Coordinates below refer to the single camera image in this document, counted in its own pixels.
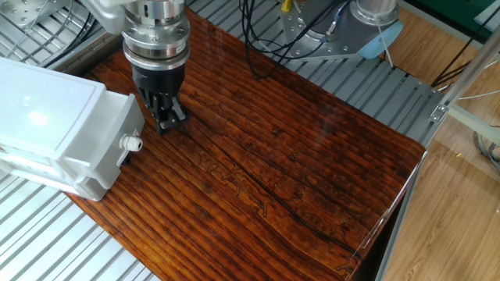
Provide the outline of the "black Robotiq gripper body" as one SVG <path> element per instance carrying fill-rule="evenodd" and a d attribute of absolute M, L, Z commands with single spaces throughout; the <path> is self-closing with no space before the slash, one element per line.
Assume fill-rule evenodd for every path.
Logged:
<path fill-rule="evenodd" d="M 170 70 L 150 70 L 132 65 L 132 78 L 147 108 L 154 108 L 154 97 L 157 98 L 158 108 L 171 108 L 174 98 L 180 100 L 179 91 L 185 78 L 185 66 Z"/>

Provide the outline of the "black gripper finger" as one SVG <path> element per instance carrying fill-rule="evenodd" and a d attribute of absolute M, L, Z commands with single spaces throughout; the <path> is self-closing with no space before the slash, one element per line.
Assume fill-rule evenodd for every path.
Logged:
<path fill-rule="evenodd" d="M 180 122 L 171 111 L 171 98 L 177 97 L 178 94 L 153 93 L 151 94 L 151 110 L 155 120 L 156 133 L 164 135 L 171 129 L 178 127 L 183 122 Z"/>
<path fill-rule="evenodd" d="M 171 106 L 171 111 L 175 115 L 175 117 L 180 121 L 180 122 L 186 122 L 189 120 L 190 116 L 187 111 L 184 110 L 184 108 L 181 106 L 181 103 L 179 102 L 177 97 L 171 98 L 172 101 L 172 106 Z"/>

